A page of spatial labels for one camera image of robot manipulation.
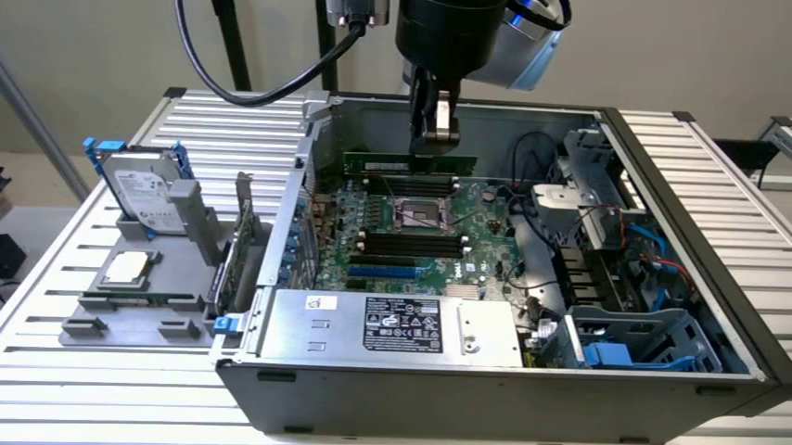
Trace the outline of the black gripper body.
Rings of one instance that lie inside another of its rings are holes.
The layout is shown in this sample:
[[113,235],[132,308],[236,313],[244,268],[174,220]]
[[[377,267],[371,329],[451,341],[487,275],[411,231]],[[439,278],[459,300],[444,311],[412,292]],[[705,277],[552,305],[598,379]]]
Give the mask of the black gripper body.
[[395,46],[437,79],[460,81],[490,57],[504,15],[503,1],[400,1]]

